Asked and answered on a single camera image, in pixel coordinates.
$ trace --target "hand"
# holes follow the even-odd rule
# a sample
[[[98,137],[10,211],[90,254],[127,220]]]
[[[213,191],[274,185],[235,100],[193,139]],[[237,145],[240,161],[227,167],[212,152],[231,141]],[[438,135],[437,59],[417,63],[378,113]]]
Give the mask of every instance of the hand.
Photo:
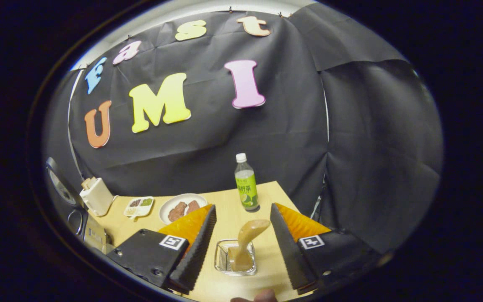
[[[275,297],[275,291],[272,289],[267,289],[259,292],[253,301],[249,301],[244,298],[232,298],[230,302],[278,302]]]

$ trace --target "plastic bottle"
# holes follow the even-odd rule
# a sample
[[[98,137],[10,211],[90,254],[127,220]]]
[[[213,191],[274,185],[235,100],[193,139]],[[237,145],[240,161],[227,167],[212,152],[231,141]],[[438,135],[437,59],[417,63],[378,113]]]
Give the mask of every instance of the plastic bottle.
[[[234,178],[238,185],[241,204],[247,212],[256,212],[260,209],[258,204],[257,181],[254,178],[254,170],[247,163],[245,153],[236,154],[238,166],[234,170]]]

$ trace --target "white bottle cap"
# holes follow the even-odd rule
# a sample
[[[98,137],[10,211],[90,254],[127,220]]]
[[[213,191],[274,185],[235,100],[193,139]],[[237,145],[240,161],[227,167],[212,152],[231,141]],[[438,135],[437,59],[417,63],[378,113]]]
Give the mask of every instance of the white bottle cap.
[[[245,153],[236,154],[236,162],[238,163],[247,162],[247,156],[245,156]]]

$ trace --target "pink letter i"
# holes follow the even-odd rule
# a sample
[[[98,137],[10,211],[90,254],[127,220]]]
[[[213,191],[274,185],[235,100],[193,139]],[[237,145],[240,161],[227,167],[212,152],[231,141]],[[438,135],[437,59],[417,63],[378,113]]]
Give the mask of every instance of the pink letter i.
[[[266,102],[266,98],[258,93],[257,83],[254,80],[253,68],[257,65],[255,61],[239,60],[227,62],[224,66],[232,73],[236,98],[232,106],[236,109],[257,107]]]

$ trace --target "cooked meat patty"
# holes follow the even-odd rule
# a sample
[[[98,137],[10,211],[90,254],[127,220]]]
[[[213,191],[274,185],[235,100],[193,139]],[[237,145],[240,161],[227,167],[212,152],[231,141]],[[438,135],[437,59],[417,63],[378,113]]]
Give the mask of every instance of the cooked meat patty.
[[[169,220],[171,220],[171,222],[174,222],[178,218],[184,216],[184,210],[186,210],[186,207],[187,205],[183,201],[178,203],[176,207],[174,207],[174,209],[169,212]]]
[[[189,208],[187,208],[187,213],[186,213],[186,215],[187,215],[187,214],[190,214],[191,212],[193,212],[193,211],[198,210],[198,209],[200,209],[200,208],[201,208],[201,207],[199,207],[199,204],[197,203],[197,201],[196,201],[196,200],[191,201],[191,202],[190,202],[190,204],[189,204],[189,206],[190,206],[190,207],[189,207]]]

